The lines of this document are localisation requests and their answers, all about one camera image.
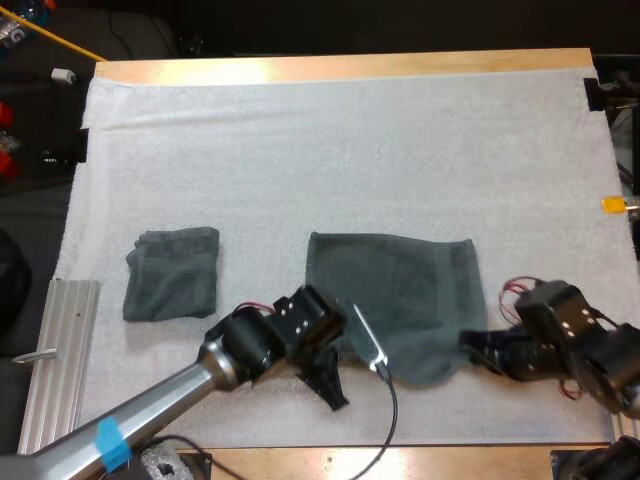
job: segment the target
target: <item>metal bracket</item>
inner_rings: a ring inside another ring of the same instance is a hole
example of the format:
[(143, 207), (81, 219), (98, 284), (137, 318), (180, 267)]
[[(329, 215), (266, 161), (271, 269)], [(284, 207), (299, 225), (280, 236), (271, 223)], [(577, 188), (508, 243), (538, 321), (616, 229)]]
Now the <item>metal bracket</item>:
[(38, 348), (13, 359), (33, 365), (18, 453), (36, 452), (77, 426), (99, 290), (92, 280), (49, 282)]

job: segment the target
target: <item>wooden table edge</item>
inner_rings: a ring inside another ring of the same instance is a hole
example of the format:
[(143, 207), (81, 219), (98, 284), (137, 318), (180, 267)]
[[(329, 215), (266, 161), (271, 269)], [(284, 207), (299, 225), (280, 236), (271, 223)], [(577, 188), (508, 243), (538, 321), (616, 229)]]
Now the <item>wooden table edge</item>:
[(593, 67), (587, 48), (99, 62), (95, 76), (144, 85), (257, 85)]

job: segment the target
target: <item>table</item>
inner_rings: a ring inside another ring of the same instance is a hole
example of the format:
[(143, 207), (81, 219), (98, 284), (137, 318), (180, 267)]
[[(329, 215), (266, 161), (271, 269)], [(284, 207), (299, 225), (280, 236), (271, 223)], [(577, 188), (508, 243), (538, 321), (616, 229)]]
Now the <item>table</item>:
[[(104, 62), (95, 75), (121, 82), (246, 85), (424, 74), (508, 72), (592, 67), (588, 49), (499, 50), (329, 57)], [(366, 478), (453, 480), (551, 478), (549, 452), (588, 446), (446, 446), (389, 449)], [(249, 479), (344, 479), (375, 448), (216, 449), (215, 458)], [(216, 479), (232, 478), (216, 469)]]

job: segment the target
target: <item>gray washcloth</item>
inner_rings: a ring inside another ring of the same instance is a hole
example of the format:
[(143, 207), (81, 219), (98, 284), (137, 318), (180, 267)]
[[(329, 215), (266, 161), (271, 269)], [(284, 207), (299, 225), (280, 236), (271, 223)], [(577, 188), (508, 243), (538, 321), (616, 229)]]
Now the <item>gray washcloth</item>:
[(216, 307), (220, 232), (211, 227), (145, 232), (127, 255), (123, 317), (130, 322), (203, 318)]
[[(471, 240), (433, 243), (381, 234), (312, 233), (307, 283), (351, 312), (360, 307), (394, 375), (411, 385), (442, 382), (466, 362), (463, 329), (485, 330), (487, 309)], [(358, 356), (353, 324), (340, 344)]]

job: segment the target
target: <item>metal arm tube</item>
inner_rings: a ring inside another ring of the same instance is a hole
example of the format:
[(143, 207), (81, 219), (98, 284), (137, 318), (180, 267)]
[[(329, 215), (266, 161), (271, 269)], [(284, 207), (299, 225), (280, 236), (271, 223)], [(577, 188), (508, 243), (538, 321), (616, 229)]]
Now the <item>metal arm tube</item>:
[(113, 417), (124, 440), (134, 446), (151, 438), (212, 391), (231, 390), (238, 384), (229, 357), (218, 343), (207, 342), (200, 347), (198, 360), (193, 365), (31, 456), (14, 457), (8, 464), (0, 459), (0, 468), (4, 465), (9, 468), (8, 478), (87, 478), (103, 468), (95, 445), (98, 423), (102, 419)]

